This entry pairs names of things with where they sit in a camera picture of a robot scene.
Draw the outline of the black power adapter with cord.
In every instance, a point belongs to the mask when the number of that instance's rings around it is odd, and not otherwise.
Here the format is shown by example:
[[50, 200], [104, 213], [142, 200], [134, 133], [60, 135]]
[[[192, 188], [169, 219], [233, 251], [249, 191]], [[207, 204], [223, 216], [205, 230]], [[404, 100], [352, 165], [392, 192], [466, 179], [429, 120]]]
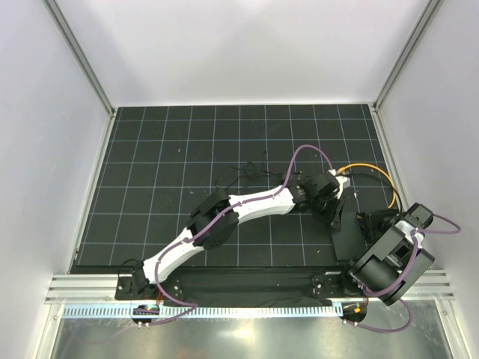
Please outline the black power adapter with cord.
[[226, 194], [251, 194], [283, 185], [287, 169], [272, 171], [267, 161], [267, 151], [259, 162], [228, 162], [212, 165], [208, 194], [223, 191]]

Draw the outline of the black network switch box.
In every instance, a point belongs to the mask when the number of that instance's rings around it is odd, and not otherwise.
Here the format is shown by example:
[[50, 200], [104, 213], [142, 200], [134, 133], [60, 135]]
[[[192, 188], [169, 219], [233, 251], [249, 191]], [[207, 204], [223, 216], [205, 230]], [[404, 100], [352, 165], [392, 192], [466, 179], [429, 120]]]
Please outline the black network switch box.
[[335, 257], [341, 265], [359, 259], [367, 250], [355, 212], [342, 212], [332, 223], [331, 234]]

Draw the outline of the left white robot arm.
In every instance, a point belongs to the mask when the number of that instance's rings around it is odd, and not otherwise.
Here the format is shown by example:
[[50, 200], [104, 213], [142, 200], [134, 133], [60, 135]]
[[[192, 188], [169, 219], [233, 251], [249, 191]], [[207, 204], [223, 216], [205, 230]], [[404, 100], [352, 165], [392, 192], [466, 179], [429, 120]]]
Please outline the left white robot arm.
[[247, 222], [272, 215], [309, 212], [331, 228], [341, 228], [343, 193], [350, 180], [327, 171], [316, 177], [294, 175], [281, 185], [253, 194], [214, 191], [189, 216], [185, 227], [158, 254], [134, 265], [132, 291], [142, 299], [157, 294], [159, 285], [187, 260], [215, 249]]

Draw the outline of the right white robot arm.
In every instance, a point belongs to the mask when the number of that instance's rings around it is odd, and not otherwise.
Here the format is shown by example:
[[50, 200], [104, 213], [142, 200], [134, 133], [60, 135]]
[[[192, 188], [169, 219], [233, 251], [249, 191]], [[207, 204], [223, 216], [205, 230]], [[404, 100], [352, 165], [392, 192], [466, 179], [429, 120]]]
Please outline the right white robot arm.
[[405, 212], [356, 213], [355, 224], [371, 247], [349, 261], [337, 278], [338, 290], [347, 297], [378, 298], [387, 306], [399, 301], [435, 260], [422, 248], [419, 232], [432, 223], [433, 212], [419, 203]]

